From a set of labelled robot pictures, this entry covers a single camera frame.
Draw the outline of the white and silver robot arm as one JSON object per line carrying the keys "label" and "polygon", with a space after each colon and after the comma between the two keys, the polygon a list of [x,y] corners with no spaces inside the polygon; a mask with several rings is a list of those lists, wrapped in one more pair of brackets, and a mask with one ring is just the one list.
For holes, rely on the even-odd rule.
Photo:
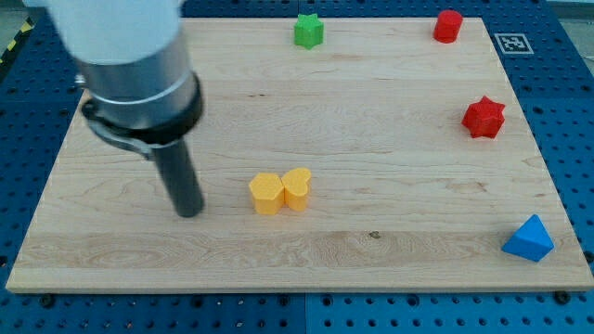
{"label": "white and silver robot arm", "polygon": [[47,11],[91,94],[92,122],[127,131],[185,132],[201,114],[200,85],[180,0],[24,0]]}

